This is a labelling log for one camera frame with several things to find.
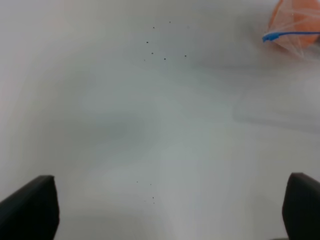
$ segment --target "white surface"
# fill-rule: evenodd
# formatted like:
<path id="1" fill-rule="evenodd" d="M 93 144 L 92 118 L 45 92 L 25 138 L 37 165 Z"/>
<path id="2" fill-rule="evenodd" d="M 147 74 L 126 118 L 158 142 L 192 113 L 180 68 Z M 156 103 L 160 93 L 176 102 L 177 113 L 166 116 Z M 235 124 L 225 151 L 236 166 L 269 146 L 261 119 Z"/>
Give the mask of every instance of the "white surface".
<path id="1" fill-rule="evenodd" d="M 55 175 L 57 240 L 285 237 L 320 71 L 261 43 L 273 4 L 1 1 L 0 197 Z"/>

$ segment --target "black rubber pad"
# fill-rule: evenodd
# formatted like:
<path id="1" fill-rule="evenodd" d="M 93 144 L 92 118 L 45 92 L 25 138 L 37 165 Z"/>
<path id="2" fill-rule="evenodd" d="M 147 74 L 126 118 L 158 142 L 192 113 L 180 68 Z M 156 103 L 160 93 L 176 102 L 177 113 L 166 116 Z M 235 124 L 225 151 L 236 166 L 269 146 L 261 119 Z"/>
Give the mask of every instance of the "black rubber pad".
<path id="1" fill-rule="evenodd" d="M 293 173 L 282 217 L 290 240 L 320 240 L 320 183 L 303 173 Z"/>
<path id="2" fill-rule="evenodd" d="M 0 240 L 52 240 L 58 225 L 53 176 L 39 176 L 0 202 Z"/>

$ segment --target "blue strap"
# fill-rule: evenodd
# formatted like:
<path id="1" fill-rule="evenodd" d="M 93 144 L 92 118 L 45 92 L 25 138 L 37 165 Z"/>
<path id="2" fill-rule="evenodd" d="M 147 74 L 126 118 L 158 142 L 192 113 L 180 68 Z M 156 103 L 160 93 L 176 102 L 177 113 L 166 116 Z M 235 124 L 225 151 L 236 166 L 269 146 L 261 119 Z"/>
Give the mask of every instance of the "blue strap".
<path id="1" fill-rule="evenodd" d="M 287 32 L 272 32 L 264 35 L 262 41 L 273 41 L 283 35 L 320 35 L 320 31 L 287 31 Z"/>

